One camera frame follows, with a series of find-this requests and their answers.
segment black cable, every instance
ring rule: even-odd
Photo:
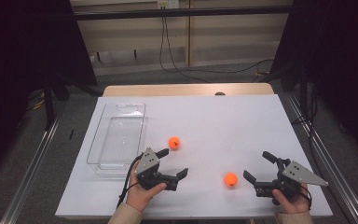
[[[274,80],[274,79],[277,79],[281,76],[283,76],[283,74],[287,74],[287,71],[289,69],[293,69],[296,64],[297,64],[297,61],[299,60],[297,56],[297,52],[295,52],[288,63],[286,63],[284,66],[282,66],[281,68],[278,68],[276,71],[273,71],[269,74],[269,76],[267,77],[264,77],[263,79],[259,80],[258,82],[267,82],[269,83],[270,81]]]
[[[137,185],[137,184],[138,184],[138,182],[136,182],[135,184],[130,185],[130,186],[127,188],[127,191],[129,191],[130,188],[132,188],[133,186],[135,186],[135,185]]]
[[[256,69],[255,69],[255,78],[251,81],[251,83],[254,83],[256,80],[257,80],[257,78],[258,78],[258,65],[259,65],[259,63],[257,63],[256,64]]]
[[[29,98],[28,98],[28,101],[33,100],[36,96],[40,95],[41,93],[43,93],[43,91],[39,91],[39,92],[36,93],[35,95],[29,97]]]
[[[301,186],[301,188],[304,189],[307,192],[307,194],[309,195],[309,197],[308,197],[307,195],[300,192],[300,195],[308,201],[309,210],[310,210],[310,207],[312,206],[312,195],[310,194],[310,191],[308,189],[304,188],[303,186]]]
[[[30,106],[29,108],[26,108],[25,111],[29,111],[29,110],[32,110],[32,109],[38,109],[43,103],[45,103],[45,98],[42,97],[39,99],[39,101],[34,104],[33,106]]]
[[[316,156],[315,156],[315,153],[313,151],[313,146],[312,146],[312,136],[313,136],[313,132],[314,132],[313,120],[314,120],[314,117],[317,114],[317,108],[318,108],[317,104],[318,104],[317,89],[316,89],[316,85],[313,85],[312,92],[311,92],[311,99],[310,99],[310,107],[307,110],[308,112],[310,112],[310,116],[308,117],[308,115],[307,115],[306,117],[304,117],[304,115],[301,115],[299,118],[301,118],[301,117],[305,118],[305,120],[303,120],[302,122],[307,122],[309,124],[310,129],[308,131],[308,134],[309,134],[308,142],[309,142],[310,154],[311,154],[312,159],[313,159],[313,161],[315,163],[315,166],[317,168],[318,175],[322,179],[325,179],[325,177],[324,177],[324,175],[323,175],[323,173],[321,171],[321,168],[319,166],[319,163],[316,160]],[[347,214],[344,212],[344,209],[342,208],[341,204],[338,202],[338,199],[337,199],[336,195],[331,190],[330,186],[327,186],[327,189],[329,190],[331,196],[333,197],[334,201],[336,202],[336,204],[337,204],[339,210],[341,211],[342,215],[345,217],[345,219],[347,220],[348,223],[351,223],[350,219],[347,216]]]
[[[243,69],[240,69],[240,70],[237,70],[237,71],[229,71],[229,72],[215,71],[215,70],[208,70],[208,69],[181,69],[181,70],[179,70],[176,67],[176,64],[174,63],[174,60],[173,60],[172,51],[171,51],[171,44],[170,44],[170,38],[169,38],[169,35],[168,35],[168,25],[167,25],[166,18],[163,18],[162,22],[163,22],[163,27],[162,27],[163,31],[162,31],[162,38],[161,38],[161,47],[160,47],[160,50],[159,50],[159,64],[160,64],[161,68],[166,72],[180,73],[180,74],[181,74],[181,72],[209,72],[209,73],[218,73],[218,74],[234,74],[234,73],[239,73],[239,72],[244,72],[244,71],[250,70],[250,69],[252,69],[254,67],[257,67],[257,72],[258,72],[258,65],[260,65],[261,63],[264,63],[264,62],[273,62],[274,61],[273,59],[265,59],[265,60],[262,60],[262,61],[260,61],[258,63],[255,63],[255,64],[253,64],[253,65],[251,65],[249,67],[246,67],[246,68],[243,68]],[[172,60],[173,67],[175,68],[175,71],[167,70],[166,68],[164,68],[164,66],[162,65],[162,62],[161,62],[162,47],[163,47],[163,44],[164,44],[164,34],[166,34],[166,37],[167,37],[168,49],[169,49],[169,52],[170,52],[170,55],[171,55],[171,60]],[[209,82],[209,81],[206,81],[206,80],[203,80],[203,79],[200,79],[200,78],[196,78],[196,77],[191,77],[191,78],[195,78],[197,80],[201,80],[201,81],[204,81],[204,82]]]
[[[298,124],[298,123],[304,123],[307,121],[307,116],[305,114],[301,115],[300,117],[296,118],[291,122],[292,125]]]
[[[166,36],[167,36],[168,49],[169,49],[169,51],[170,51],[172,64],[173,64],[173,67],[175,68],[175,70],[176,70],[180,75],[182,75],[183,77],[189,77],[189,78],[196,79],[196,80],[198,80],[198,81],[202,81],[202,82],[206,82],[206,83],[211,83],[210,81],[204,80],[204,79],[202,79],[202,78],[191,77],[191,76],[185,75],[185,74],[183,74],[181,71],[179,71],[179,69],[176,67],[176,64],[175,64],[175,62],[174,62],[174,60],[173,60],[173,56],[172,56],[172,52],[171,52],[171,43],[170,43],[170,39],[168,38],[167,19],[166,19],[165,17],[162,18],[162,38],[161,38],[161,48],[160,48],[160,50],[159,50],[159,64],[161,65],[161,68],[162,68],[164,71],[166,71],[166,72],[176,73],[176,72],[173,72],[173,71],[169,71],[169,70],[165,69],[164,66],[162,66],[161,52],[162,52],[162,46],[163,46],[163,43],[164,43],[164,33],[165,33]]]
[[[129,183],[129,179],[130,179],[130,175],[131,175],[131,170],[132,170],[132,167],[133,165],[142,158],[142,156],[144,155],[144,153],[142,153],[141,155],[137,156],[133,162],[131,163],[131,166],[129,168],[129,171],[127,172],[127,177],[126,177],[126,181],[124,182],[124,188],[123,188],[123,191],[121,192],[121,195],[118,196],[118,203],[117,203],[117,207],[118,208],[120,206],[120,204],[124,201],[124,198],[126,197],[126,194],[127,194],[127,191],[133,187],[134,185],[138,184],[138,183],[135,183],[135,184],[132,184],[129,188],[127,188],[127,185]]]

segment aluminum rail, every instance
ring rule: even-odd
[[[299,107],[299,102],[297,98],[291,93],[288,94],[289,102],[296,112],[296,115],[298,117],[302,116],[301,109]],[[307,133],[307,135],[310,135],[310,128],[311,124],[309,122],[302,122],[304,131]],[[321,159],[322,163],[326,167],[327,172],[330,174],[334,184],[337,187],[337,190],[339,194],[341,195],[342,199],[344,200],[345,204],[348,206],[349,210],[351,211],[351,214],[358,223],[358,198],[351,189],[351,186],[345,179],[345,177],[342,175],[342,173],[339,171],[338,167],[336,166],[336,163],[334,162],[333,158],[330,156],[330,153],[328,152],[326,146],[322,142],[319,135],[316,133],[316,131],[312,130],[312,137],[311,137],[312,145],[315,148],[315,151],[317,152],[319,158]]]
[[[48,20],[95,21],[95,20],[112,20],[112,19],[162,18],[162,17],[304,13],[313,9],[316,9],[316,6],[212,7],[212,8],[148,9],[148,10],[134,10],[134,11],[75,12],[74,14],[52,13],[52,14],[31,15],[31,17],[34,19],[48,19]]]
[[[50,142],[53,139],[57,127],[60,123],[63,111],[65,109],[65,104],[66,102],[63,102],[61,105],[58,106],[57,117],[51,124],[50,128],[47,131],[45,131],[43,138],[39,144],[39,147],[37,148],[37,151],[34,154],[34,158],[31,161],[31,164],[28,167],[28,170],[19,185],[16,194],[14,195],[9,206],[7,207],[7,210],[3,218],[1,219],[0,224],[16,223],[21,213],[21,209],[25,204],[25,200],[28,196],[28,193],[31,190],[31,186],[34,183],[34,179],[36,178],[37,171],[39,170],[39,167],[46,155],[46,152],[48,151],[48,146],[50,145]]]

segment orange ball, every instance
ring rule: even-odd
[[[168,145],[172,149],[177,149],[179,147],[179,145],[180,145],[179,138],[176,137],[176,136],[171,137],[170,140],[168,140]]]
[[[234,187],[238,182],[238,178],[237,176],[232,173],[232,172],[229,172],[225,175],[225,184],[229,187]]]

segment transparent bin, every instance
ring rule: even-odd
[[[87,163],[104,177],[124,179],[139,154],[145,104],[106,104]]]

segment forearm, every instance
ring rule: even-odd
[[[112,215],[108,224],[139,224],[143,216],[144,214],[140,211],[122,203]]]
[[[275,213],[275,220],[278,224],[313,224],[312,218],[310,218],[310,212],[292,215]]]

